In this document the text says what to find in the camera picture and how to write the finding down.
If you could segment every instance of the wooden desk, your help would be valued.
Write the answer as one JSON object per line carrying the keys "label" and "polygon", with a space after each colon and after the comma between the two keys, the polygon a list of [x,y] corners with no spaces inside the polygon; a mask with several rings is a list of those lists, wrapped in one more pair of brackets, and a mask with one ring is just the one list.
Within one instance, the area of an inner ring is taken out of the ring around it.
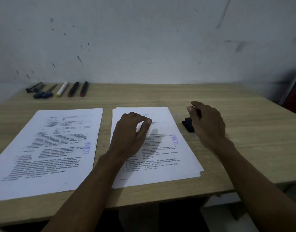
{"label": "wooden desk", "polygon": [[[64,93],[61,98],[36,100],[32,95],[22,91],[0,105],[0,153],[37,110],[104,108],[96,163],[109,146],[112,109],[169,108],[205,171],[200,178],[115,189],[107,203],[108,208],[234,190],[219,160],[202,146],[194,133],[188,133],[181,124],[189,116],[187,106],[194,100],[207,103],[221,112],[228,137],[241,154],[273,183],[296,181],[296,114],[238,85],[91,84],[87,96],[83,98],[79,96],[79,90],[73,98]],[[0,224],[50,218],[72,192],[0,201]]]}

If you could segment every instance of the paper document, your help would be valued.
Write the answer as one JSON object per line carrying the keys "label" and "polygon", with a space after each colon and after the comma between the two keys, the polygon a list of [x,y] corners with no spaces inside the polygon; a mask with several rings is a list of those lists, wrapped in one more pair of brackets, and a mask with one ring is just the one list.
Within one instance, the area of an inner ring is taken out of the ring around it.
{"label": "paper document", "polygon": [[0,200],[75,190],[92,170],[102,113],[36,112],[0,154]]}
{"label": "paper document", "polygon": [[152,119],[141,149],[120,169],[113,188],[199,177],[204,171],[179,132],[167,107],[116,108],[112,112],[111,138],[124,113]]}

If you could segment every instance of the document page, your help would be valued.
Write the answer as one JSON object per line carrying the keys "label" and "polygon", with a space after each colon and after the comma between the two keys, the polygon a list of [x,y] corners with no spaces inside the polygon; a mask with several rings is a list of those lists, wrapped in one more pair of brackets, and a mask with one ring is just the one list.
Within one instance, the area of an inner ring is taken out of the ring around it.
{"label": "document page", "polygon": [[120,169],[113,188],[199,177],[204,171],[179,132],[167,107],[116,108],[111,138],[124,113],[135,112],[152,119],[141,149]]}
{"label": "document page", "polygon": [[36,112],[0,154],[0,200],[75,190],[92,170],[102,113]]}

